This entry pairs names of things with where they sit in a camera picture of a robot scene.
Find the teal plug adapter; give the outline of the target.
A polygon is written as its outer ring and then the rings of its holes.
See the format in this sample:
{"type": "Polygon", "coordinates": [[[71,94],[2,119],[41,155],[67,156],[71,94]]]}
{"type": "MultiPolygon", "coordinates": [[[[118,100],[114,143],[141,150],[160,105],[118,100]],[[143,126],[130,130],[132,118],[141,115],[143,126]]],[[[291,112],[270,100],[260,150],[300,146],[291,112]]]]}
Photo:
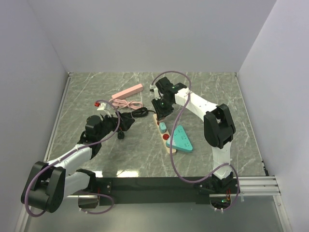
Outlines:
{"type": "Polygon", "coordinates": [[[165,132],[166,129],[167,129],[164,122],[160,122],[160,123],[159,123],[159,128],[160,128],[160,130],[161,130],[162,132],[165,132]]]}

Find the teal triangular power strip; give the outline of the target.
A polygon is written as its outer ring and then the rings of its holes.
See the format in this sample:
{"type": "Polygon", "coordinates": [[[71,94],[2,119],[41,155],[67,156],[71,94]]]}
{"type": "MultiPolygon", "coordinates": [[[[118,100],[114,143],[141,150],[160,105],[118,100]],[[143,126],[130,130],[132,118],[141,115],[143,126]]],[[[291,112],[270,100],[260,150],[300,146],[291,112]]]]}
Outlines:
{"type": "Polygon", "coordinates": [[[178,125],[174,130],[172,148],[183,152],[193,151],[193,146],[182,125],[178,125]]]}

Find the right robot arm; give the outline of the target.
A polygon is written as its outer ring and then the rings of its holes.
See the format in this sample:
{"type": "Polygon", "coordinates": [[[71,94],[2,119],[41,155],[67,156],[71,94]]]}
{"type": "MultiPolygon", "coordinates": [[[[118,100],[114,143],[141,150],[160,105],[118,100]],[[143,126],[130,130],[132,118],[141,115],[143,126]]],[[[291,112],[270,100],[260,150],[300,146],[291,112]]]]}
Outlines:
{"type": "Polygon", "coordinates": [[[154,92],[152,100],[156,112],[156,119],[161,121],[169,116],[174,108],[179,105],[183,108],[177,115],[172,132],[175,133],[176,126],[184,109],[198,116],[203,122],[204,137],[212,148],[213,173],[210,174],[212,188],[218,193],[224,192],[236,173],[230,165],[231,143],[236,132],[234,121],[226,104],[217,105],[209,102],[193,93],[189,86],[183,83],[172,84],[167,77],[152,82],[150,90],[154,92]]]}

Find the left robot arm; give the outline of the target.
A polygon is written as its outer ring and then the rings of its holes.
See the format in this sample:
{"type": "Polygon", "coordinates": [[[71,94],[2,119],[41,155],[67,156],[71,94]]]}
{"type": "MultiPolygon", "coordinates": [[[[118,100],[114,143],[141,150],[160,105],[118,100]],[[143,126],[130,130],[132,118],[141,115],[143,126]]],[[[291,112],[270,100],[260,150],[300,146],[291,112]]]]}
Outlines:
{"type": "Polygon", "coordinates": [[[122,123],[121,113],[113,116],[90,116],[80,140],[70,151],[49,162],[36,162],[30,171],[21,203],[32,217],[55,212],[64,198],[76,192],[99,198],[107,198],[114,204],[114,199],[98,191],[94,172],[79,167],[93,159],[102,147],[119,131],[122,123]]]}

